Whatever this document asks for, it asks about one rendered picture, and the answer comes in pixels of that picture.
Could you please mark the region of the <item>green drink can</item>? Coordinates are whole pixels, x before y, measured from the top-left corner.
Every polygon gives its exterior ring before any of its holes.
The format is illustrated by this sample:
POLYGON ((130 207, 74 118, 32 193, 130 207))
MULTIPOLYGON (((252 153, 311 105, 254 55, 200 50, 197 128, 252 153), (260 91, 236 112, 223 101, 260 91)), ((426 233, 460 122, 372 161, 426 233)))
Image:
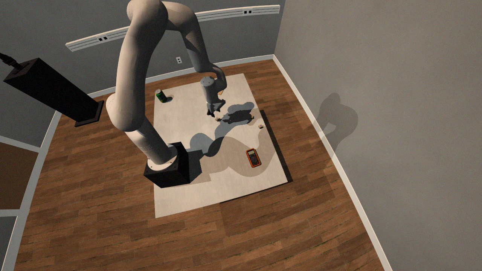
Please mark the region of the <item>green drink can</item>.
POLYGON ((157 90, 155 91, 155 95, 158 97, 158 99, 159 99, 162 103, 164 103, 164 102, 167 101, 167 97, 164 95, 164 93, 163 93, 162 90, 157 89, 157 90))

